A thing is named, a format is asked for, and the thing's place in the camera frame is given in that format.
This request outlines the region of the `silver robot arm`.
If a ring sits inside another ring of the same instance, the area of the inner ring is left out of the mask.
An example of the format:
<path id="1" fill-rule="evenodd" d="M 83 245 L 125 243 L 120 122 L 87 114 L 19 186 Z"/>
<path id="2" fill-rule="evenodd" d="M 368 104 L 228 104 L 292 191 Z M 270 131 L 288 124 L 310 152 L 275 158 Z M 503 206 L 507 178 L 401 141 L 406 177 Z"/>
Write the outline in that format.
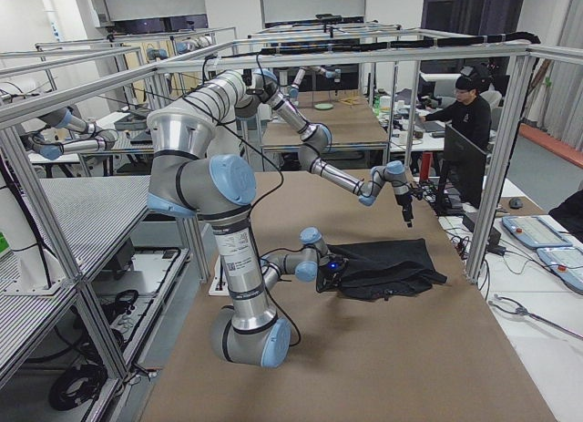
<path id="1" fill-rule="evenodd" d="M 275 368 L 285 359 L 292 325 L 278 315 L 270 289 L 284 274 L 314 280 L 331 258 L 321 233 L 307 228 L 298 252 L 260 257 L 251 228 L 256 180 L 238 155 L 206 158 L 215 125 L 199 113 L 166 107 L 148 116 L 154 142 L 148 206 L 210 224 L 232 303 L 211 327 L 211 346 L 228 362 Z"/>
<path id="2" fill-rule="evenodd" d="M 299 135 L 302 144 L 298 156 L 302 169 L 349 191 L 358 197 L 361 204 L 372 205 L 384 185 L 390 183 L 395 200 L 402 208 L 404 222 L 409 228 L 413 226 L 412 193 L 404 164 L 391 161 L 384 166 L 376 166 L 371 169 L 369 180 L 358 180 L 324 161 L 322 152 L 332 143 L 331 131 L 322 123 L 309 121 L 281 93 L 277 78 L 272 72 L 255 69 L 249 77 L 245 77 L 238 71 L 228 70 L 204 82 L 197 91 L 200 93 L 204 88 L 211 88 L 219 95 L 217 99 L 208 102 L 210 105 L 227 110 L 237 108 L 249 112 L 260 104 L 269 105 Z"/>

